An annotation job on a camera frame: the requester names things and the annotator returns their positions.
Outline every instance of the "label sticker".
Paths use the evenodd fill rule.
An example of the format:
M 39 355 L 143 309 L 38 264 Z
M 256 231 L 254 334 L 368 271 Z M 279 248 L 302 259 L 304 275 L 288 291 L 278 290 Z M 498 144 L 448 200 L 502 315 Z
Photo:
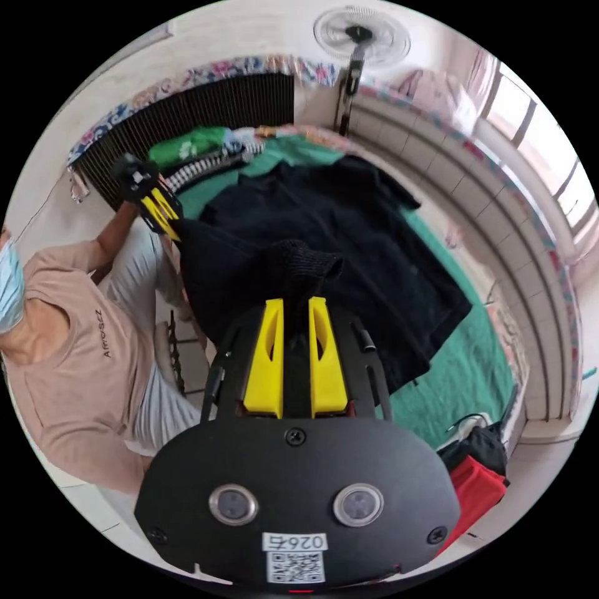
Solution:
M 284 535 L 274 532 L 262 533 L 262 551 L 300 553 L 326 551 L 326 534 L 316 535 Z
M 324 582 L 323 553 L 322 551 L 267 552 L 266 579 L 269 583 L 287 585 Z

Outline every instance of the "pink curtain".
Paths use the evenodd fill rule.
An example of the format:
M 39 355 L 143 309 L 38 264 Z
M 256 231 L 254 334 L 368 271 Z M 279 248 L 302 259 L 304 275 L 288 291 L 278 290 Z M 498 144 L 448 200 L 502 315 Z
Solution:
M 489 96 L 497 65 L 497 59 L 479 47 L 466 83 L 466 91 L 479 112 Z

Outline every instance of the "cable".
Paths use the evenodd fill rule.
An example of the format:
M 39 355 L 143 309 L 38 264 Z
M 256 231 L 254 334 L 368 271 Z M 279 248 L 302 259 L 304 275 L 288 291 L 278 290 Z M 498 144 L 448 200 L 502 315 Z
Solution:
M 17 241 L 19 241 L 19 239 L 21 239 L 21 236 L 23 235 L 23 233 L 27 230 L 27 228 L 29 227 L 29 225 L 33 222 L 33 220 L 35 219 L 35 217 L 42 212 L 42 209 L 44 208 L 44 206 L 48 203 L 48 200 L 50 199 L 50 196 L 52 195 L 52 193 L 54 192 L 54 190 L 56 189 L 56 186 L 61 182 L 62 177 L 60 177 L 58 179 L 58 181 L 53 184 L 52 189 L 50 189 L 50 193 L 48 194 L 48 197 L 44 200 L 44 203 L 37 209 L 37 212 L 29 219 L 29 222 L 25 225 L 25 227 L 23 227 L 23 231 L 21 231 L 19 233 L 19 235 L 17 236 L 17 238 L 14 240 L 14 242 L 16 243 Z

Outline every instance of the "qr code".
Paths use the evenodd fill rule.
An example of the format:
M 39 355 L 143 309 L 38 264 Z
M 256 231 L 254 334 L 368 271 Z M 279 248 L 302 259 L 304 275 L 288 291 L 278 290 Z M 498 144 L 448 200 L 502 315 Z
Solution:
M 286 584 L 324 582 L 322 552 L 267 553 L 268 581 Z

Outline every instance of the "red bag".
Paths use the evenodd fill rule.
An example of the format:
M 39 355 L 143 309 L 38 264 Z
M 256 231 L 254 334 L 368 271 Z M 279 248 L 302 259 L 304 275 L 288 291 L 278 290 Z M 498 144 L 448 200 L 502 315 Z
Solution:
M 448 536 L 439 553 L 445 551 L 451 543 L 496 506 L 506 491 L 505 477 L 485 468 L 471 456 L 466 457 L 450 473 L 450 477 L 462 512 L 455 529 Z

